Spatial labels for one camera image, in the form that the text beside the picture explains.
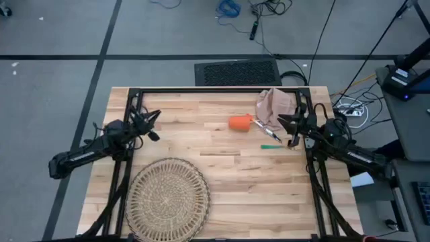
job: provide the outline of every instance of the woven basket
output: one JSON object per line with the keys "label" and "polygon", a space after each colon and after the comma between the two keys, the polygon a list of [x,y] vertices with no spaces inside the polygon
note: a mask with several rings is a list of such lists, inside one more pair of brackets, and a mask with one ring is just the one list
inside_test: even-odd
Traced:
{"label": "woven basket", "polygon": [[183,242],[202,229],[209,207],[209,188],[197,168],[183,159],[166,158],[134,178],[126,218],[139,241]]}

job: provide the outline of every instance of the black floor mat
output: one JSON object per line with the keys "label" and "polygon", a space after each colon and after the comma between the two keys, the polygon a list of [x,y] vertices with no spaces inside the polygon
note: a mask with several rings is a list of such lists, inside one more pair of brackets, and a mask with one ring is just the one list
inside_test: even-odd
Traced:
{"label": "black floor mat", "polygon": [[281,86],[274,59],[237,60],[194,65],[196,86]]}

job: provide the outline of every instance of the wooden table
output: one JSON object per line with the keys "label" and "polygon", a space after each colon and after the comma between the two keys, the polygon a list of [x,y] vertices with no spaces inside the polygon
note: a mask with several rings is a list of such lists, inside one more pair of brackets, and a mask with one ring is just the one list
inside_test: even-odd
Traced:
{"label": "wooden table", "polygon": [[[327,88],[310,87],[310,92],[313,104],[323,103],[333,116]],[[126,87],[112,88],[103,125],[122,120],[127,94]],[[152,142],[144,137],[143,148],[134,153],[131,178],[157,159],[180,157],[192,162],[207,179],[212,199],[209,219],[196,238],[308,239],[311,233],[318,233],[303,144],[295,150],[262,150],[260,145],[278,144],[256,125],[246,133],[228,129],[229,117],[255,114],[257,95],[144,95],[144,105],[150,111],[162,111],[155,127],[161,139]],[[317,114],[318,125],[324,124],[322,110]],[[284,130],[276,133],[284,143],[290,137]],[[326,164],[336,207],[358,233],[363,233],[346,165],[333,160]],[[106,205],[113,170],[110,157],[93,164],[78,234],[91,226]],[[323,212],[330,233],[324,205]],[[112,218],[111,231],[116,215]],[[124,220],[122,235],[129,232]]]}

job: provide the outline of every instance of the orange object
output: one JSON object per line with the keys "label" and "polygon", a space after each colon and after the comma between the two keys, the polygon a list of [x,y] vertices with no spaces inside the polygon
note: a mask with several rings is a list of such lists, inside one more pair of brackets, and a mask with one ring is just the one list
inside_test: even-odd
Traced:
{"label": "orange object", "polygon": [[252,119],[253,117],[250,114],[231,117],[228,120],[228,127],[233,130],[248,132],[251,127]]}

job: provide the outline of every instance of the wicker tray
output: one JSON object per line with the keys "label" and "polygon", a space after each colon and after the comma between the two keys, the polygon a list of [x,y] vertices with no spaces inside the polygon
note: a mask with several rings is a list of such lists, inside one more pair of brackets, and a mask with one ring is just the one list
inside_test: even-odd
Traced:
{"label": "wicker tray", "polygon": [[203,175],[190,162],[166,158],[134,178],[126,218],[139,241],[189,241],[208,218],[210,195]]}

